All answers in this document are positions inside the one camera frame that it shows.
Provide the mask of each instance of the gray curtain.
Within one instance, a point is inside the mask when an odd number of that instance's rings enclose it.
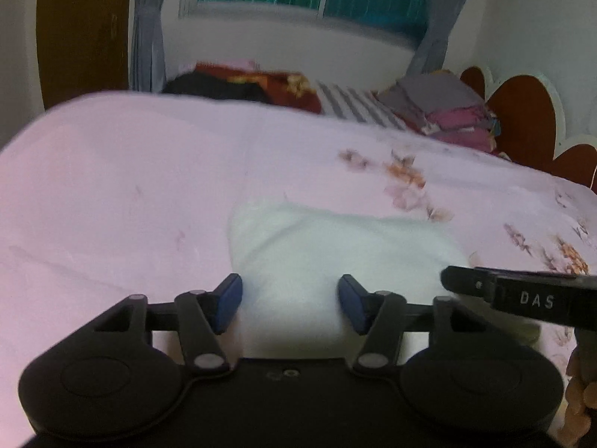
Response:
[[[442,68],[448,49],[448,37],[465,2],[466,0],[427,0],[427,32],[408,66],[408,76]]]
[[[163,56],[163,0],[135,0],[129,87],[135,91],[159,92],[166,82]]]

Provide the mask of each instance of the striped cloth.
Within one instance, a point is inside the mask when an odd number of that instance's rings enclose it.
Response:
[[[374,124],[383,128],[408,131],[407,125],[381,104],[369,91],[355,91],[336,84],[315,83],[321,101],[321,113],[347,121]]]

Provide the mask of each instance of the brown door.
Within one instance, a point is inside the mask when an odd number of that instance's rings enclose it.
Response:
[[[128,88],[129,0],[38,0],[37,51],[46,109]]]

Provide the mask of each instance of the cloud-shaped headboard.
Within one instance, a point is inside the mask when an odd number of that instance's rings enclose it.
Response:
[[[498,149],[512,161],[590,187],[597,193],[597,138],[566,138],[559,95],[544,77],[517,74],[494,83],[484,67],[460,79],[473,88],[501,122]]]

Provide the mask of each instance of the wall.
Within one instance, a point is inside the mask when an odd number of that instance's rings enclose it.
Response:
[[[35,5],[36,0],[0,0],[0,146],[43,111]]]
[[[300,70],[311,79],[360,88],[380,88],[404,74],[413,50],[387,40],[308,24],[231,20],[204,16],[178,18],[180,0],[165,0],[162,28],[166,73],[198,60],[252,58],[264,68]],[[468,0],[453,35],[447,67],[471,59],[486,0]]]
[[[567,135],[597,136],[597,0],[488,0],[475,61],[494,80],[544,74],[561,97]]]

